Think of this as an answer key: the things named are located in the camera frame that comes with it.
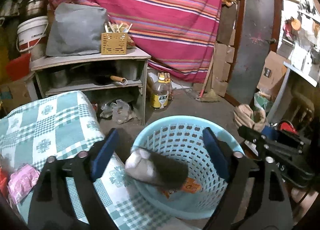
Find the steel cooking pot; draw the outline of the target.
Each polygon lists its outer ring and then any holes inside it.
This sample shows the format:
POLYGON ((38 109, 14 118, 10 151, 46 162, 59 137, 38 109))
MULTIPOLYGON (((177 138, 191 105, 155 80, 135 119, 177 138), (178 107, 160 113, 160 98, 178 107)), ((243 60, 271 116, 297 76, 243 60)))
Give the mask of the steel cooking pot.
POLYGON ((25 20, 47 15, 49 0, 22 0, 21 15, 25 20))

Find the cardboard box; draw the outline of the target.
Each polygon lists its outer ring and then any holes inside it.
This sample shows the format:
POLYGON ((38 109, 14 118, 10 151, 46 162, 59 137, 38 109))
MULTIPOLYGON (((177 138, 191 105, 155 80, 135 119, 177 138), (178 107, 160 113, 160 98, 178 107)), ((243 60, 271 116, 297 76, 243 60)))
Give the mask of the cardboard box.
POLYGON ((14 81, 1 85, 1 102, 5 114, 15 108, 31 102, 31 97, 25 81, 14 81))

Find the grey wooden side shelf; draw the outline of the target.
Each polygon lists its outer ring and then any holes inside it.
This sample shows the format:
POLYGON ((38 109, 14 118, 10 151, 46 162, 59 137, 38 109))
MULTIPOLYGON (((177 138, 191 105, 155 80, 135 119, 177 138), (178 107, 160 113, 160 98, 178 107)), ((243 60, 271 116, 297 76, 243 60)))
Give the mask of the grey wooden side shelf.
POLYGON ((31 62, 42 98, 69 91, 93 93, 98 103, 110 97, 129 97, 141 124, 145 124, 147 65, 151 56, 134 47, 125 55, 42 57, 31 62))

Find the yellow utensil holder box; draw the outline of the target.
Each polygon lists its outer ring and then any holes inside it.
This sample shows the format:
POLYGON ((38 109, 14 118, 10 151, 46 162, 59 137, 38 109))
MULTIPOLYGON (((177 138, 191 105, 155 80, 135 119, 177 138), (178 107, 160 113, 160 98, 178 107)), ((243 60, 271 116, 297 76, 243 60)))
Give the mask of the yellow utensil holder box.
POLYGON ((128 49, 133 49, 135 43, 129 36, 132 24, 125 22, 114 23, 105 22, 105 32, 101 34, 101 54, 102 55, 125 55, 128 49))

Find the cooking oil bottle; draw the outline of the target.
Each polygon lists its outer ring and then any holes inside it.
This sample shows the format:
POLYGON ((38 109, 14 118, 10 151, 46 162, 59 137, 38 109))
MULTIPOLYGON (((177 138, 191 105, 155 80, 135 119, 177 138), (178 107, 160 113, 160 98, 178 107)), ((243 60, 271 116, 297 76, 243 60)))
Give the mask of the cooking oil bottle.
POLYGON ((161 110, 168 106, 171 78, 169 73, 158 73, 157 81, 152 85, 150 104, 155 110, 161 110))

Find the striped magenta curtain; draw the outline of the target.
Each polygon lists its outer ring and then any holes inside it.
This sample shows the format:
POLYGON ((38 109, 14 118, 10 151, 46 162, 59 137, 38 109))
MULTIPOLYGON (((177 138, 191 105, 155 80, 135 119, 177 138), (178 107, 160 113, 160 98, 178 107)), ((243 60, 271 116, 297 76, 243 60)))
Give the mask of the striped magenta curtain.
POLYGON ((99 6, 112 22, 131 25, 130 37, 150 66, 187 82, 204 81, 220 21, 221 0, 52 0, 99 6))

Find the red plastic basin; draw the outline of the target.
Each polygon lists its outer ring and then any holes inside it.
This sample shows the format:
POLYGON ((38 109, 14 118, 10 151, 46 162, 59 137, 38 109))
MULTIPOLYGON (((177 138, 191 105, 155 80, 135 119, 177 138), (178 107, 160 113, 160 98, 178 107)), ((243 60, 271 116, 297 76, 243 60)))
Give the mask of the red plastic basin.
POLYGON ((9 61, 6 65, 6 72, 11 81, 19 80, 29 74, 30 58, 31 53, 25 53, 9 61))

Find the straw broom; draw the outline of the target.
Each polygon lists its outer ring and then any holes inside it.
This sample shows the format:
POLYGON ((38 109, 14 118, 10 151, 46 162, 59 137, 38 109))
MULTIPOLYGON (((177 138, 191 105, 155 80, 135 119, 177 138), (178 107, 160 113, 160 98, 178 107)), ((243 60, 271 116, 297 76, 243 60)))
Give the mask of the straw broom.
POLYGON ((204 79, 204 83, 202 86, 202 89, 200 90, 199 96, 196 98, 197 101, 202 102, 202 103, 216 103, 219 102, 219 97, 216 95, 215 91, 210 88, 209 90, 206 90, 209 77, 212 73, 212 68, 213 68, 213 56, 210 59, 210 64, 208 68, 208 72, 206 74, 206 78, 204 79))

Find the white plastic bucket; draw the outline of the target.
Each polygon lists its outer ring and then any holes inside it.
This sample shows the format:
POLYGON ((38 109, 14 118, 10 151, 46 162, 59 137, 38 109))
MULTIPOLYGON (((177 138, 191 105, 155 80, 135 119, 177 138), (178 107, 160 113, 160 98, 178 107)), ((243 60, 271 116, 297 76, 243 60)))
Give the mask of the white plastic bucket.
POLYGON ((36 46, 46 46, 48 34, 48 17, 34 17, 17 27, 16 49, 20 53, 33 50, 36 46))

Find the grey cushion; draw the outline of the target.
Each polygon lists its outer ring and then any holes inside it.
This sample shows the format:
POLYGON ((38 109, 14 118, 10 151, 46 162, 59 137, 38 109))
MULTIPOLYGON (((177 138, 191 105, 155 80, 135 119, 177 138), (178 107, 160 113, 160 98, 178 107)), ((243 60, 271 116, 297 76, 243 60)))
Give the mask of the grey cushion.
POLYGON ((55 10, 46 46, 50 57, 82 56, 101 51, 108 20, 105 8, 61 3, 55 10))

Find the red orange snack packet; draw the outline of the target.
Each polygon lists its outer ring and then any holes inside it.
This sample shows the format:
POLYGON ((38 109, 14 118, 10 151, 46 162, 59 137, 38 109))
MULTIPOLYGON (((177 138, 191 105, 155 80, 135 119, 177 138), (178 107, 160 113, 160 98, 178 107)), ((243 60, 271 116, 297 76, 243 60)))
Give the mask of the red orange snack packet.
POLYGON ((167 199, 169 199, 173 193, 176 193, 179 191, 195 194, 196 192, 199 192, 201 189, 202 189, 201 184, 199 184, 195 179, 188 177, 184 182, 184 184, 179 189, 169 189, 169 190, 160 189, 159 191, 167 199))

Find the pink snack wrapper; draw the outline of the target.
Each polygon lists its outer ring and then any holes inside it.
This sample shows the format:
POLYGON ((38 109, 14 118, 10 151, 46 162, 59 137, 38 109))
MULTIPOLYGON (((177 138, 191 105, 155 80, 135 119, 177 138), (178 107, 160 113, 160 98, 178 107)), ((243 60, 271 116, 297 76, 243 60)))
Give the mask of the pink snack wrapper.
POLYGON ((40 172, 26 164, 11 174, 8 182, 8 191, 15 205, 19 204, 37 184, 40 172))

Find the black ribbed paper cup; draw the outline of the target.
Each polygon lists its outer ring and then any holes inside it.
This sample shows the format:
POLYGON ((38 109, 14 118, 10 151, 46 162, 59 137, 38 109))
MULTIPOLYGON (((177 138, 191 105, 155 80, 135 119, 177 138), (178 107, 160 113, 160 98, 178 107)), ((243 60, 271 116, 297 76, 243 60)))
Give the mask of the black ribbed paper cup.
POLYGON ((144 149, 134 149, 125 162, 125 173, 134 180, 163 189, 179 189, 188 178, 188 166, 144 149))

